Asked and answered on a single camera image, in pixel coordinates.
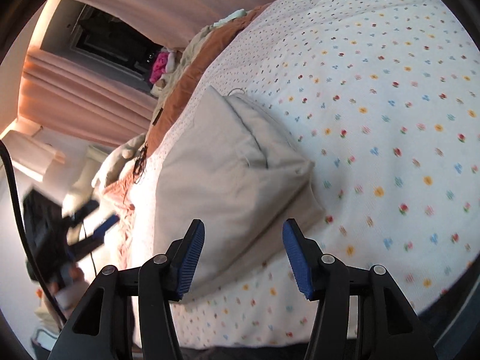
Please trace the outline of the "person left hand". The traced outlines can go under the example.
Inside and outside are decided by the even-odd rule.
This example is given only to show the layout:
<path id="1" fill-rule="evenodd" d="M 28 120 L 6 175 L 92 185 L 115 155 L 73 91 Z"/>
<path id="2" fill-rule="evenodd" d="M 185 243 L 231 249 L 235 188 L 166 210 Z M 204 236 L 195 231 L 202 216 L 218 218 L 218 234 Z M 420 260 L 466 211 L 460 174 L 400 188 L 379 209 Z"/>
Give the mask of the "person left hand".
<path id="1" fill-rule="evenodd" d="M 71 316 L 74 309 L 77 307 L 80 299 L 86 293 L 89 288 L 89 282 L 85 278 L 83 270 L 78 267 L 77 264 L 71 265 L 69 272 L 69 283 L 65 284 L 63 288 L 59 288 L 57 282 L 52 281 L 47 284 L 47 288 L 51 296 L 57 301 L 58 307 L 62 311 L 66 320 Z M 55 311 L 51 302 L 47 296 L 42 292 L 41 294 L 41 306 L 44 311 L 48 311 L 49 315 L 59 326 L 63 326 L 64 322 L 60 318 L 59 314 Z"/>

